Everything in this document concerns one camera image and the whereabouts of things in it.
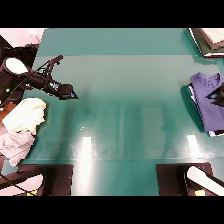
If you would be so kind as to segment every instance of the cloth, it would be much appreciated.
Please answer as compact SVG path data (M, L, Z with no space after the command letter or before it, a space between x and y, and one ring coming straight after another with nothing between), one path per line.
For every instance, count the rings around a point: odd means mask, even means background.
M199 72L190 79L204 130L206 132L224 130L224 108L212 104L215 102L214 99L206 98L222 85L223 75L217 73L208 77Z
M21 101L3 120L8 132L30 131L36 135L36 126L44 122L46 103L42 99L27 98Z
M30 132L8 132L0 135L0 152L7 158L11 166L16 166L25 159L35 138Z
M191 99L197 104L193 88L191 86L189 86L189 89L190 89L191 94L192 94ZM209 131L208 134L209 134L210 137L222 136L222 135L224 135L224 130Z
M220 41L218 43L212 43L211 40L206 35L206 33L201 28L195 28L195 29L198 31L199 35L201 35L205 39L211 50L216 50L221 47L224 47L224 41Z
M224 28L201 28L210 41L215 44L224 40Z
M197 29L190 28L189 30L203 57L224 57L224 47L212 50Z

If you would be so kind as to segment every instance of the stack of folded clothes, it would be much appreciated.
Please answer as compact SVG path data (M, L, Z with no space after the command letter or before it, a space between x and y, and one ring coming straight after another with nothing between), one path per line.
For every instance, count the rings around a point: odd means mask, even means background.
M223 85L224 76L217 73L207 76L197 73L189 86L191 98L197 105L204 130L211 137L224 135L224 107L217 105L217 90Z
M189 31L203 57L224 57L224 28L189 28Z

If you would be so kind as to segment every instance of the green table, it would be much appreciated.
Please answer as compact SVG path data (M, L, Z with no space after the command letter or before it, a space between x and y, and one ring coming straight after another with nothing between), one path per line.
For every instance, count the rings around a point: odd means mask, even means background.
M224 137L203 132L185 87L223 59L202 59L186 29L48 29L34 69L59 54L53 78L80 99L26 92L48 108L23 163L74 164L72 195L158 195L157 163L208 161L224 179Z

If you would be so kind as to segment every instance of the glossy table surface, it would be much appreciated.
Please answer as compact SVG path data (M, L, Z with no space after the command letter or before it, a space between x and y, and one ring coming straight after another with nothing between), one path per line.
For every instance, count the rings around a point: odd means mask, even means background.
M223 59L202 59L186 29L49 29L33 69L58 54L53 78L80 99L26 92L48 106L23 163L74 164L72 195L158 195L157 163L211 162L224 180L224 137L204 133L187 89Z

